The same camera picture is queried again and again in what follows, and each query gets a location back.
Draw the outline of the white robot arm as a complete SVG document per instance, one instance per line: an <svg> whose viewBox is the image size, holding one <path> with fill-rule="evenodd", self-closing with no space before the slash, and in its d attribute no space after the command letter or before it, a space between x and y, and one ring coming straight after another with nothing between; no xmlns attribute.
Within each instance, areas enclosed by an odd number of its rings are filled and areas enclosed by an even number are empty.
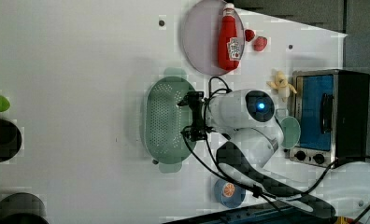
<svg viewBox="0 0 370 224"><path fill-rule="evenodd" d="M220 133L226 141L212 157L220 178L310 215L348 217L370 224L370 162L337 158L313 181L296 181L264 166L284 142L275 104L264 91L229 91L206 99L189 91L179 106L192 111L192 124L182 135L186 143Z"/></svg>

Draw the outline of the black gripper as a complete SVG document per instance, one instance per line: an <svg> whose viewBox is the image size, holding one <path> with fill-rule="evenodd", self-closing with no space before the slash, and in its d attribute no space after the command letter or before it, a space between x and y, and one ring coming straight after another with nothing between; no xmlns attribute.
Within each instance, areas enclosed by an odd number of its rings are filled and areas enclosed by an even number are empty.
<svg viewBox="0 0 370 224"><path fill-rule="evenodd" d="M212 128L206 125L206 98L202 91L188 91L178 103L179 107L188 106L192 111L192 124L185 127L182 133L192 142L207 140Z"/></svg>

